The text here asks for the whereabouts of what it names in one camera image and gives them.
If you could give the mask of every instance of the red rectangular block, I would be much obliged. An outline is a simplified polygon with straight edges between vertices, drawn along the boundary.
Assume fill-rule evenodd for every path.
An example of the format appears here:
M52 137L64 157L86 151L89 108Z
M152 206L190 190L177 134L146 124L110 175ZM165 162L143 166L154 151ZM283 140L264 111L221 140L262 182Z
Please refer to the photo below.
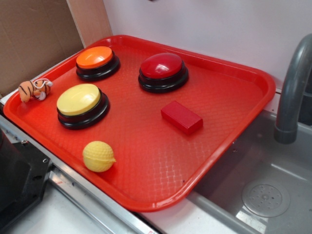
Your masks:
M186 134L191 134L203 126L203 119L177 101L161 109L161 115Z

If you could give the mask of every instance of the red tray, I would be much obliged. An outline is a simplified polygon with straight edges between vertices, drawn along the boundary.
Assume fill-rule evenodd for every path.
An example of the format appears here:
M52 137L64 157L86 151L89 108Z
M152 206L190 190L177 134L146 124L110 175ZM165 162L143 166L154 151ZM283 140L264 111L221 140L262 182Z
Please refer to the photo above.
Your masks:
M120 59L113 76L93 82L110 102L108 115L94 126L68 130L57 118L56 102L68 88L83 83L76 75L76 54L42 77L54 85L44 101L22 103L15 93L4 113L78 173L125 208L150 212L169 207L197 184L275 94L275 83L254 68L166 45L112 36L90 47L109 46ZM179 55L189 69L180 89L153 94L138 83L141 63L163 52ZM203 118L203 127L186 135L162 118L160 110L176 100ZM107 142L117 162L94 173L82 150L94 140Z

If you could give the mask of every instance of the white wall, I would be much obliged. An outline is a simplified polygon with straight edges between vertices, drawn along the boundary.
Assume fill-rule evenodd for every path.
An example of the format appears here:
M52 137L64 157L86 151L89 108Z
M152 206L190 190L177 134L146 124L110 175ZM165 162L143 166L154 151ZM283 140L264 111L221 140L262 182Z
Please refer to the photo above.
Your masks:
M103 0L114 35L126 34L261 69L278 88L312 0Z

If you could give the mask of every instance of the sink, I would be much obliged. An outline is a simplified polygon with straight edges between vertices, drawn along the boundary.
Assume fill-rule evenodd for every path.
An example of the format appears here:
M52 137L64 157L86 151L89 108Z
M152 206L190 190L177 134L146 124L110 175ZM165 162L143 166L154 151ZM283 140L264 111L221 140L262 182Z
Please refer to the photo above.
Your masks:
M296 142L284 145L273 138L275 119L263 111L194 188L201 199L190 199L248 227L248 233L308 234L312 128L299 124Z

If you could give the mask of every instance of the stuffed animal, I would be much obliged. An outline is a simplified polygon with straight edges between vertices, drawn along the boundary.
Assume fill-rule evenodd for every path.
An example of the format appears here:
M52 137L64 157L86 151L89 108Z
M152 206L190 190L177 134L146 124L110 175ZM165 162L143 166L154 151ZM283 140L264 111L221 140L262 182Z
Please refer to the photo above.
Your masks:
M46 78L35 81L25 81L19 85L19 96L22 102L28 102L31 97L44 100L51 91L53 83Z

